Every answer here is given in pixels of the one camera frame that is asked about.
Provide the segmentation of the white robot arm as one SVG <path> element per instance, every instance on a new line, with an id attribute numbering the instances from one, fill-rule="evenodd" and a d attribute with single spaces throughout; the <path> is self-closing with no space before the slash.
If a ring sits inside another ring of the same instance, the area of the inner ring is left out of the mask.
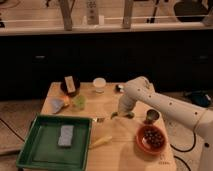
<path id="1" fill-rule="evenodd" d="M 198 171 L 213 171 L 213 111 L 155 92 L 146 77 L 140 76 L 124 84 L 118 114 L 131 112 L 141 101 L 166 114 L 204 139 Z"/>

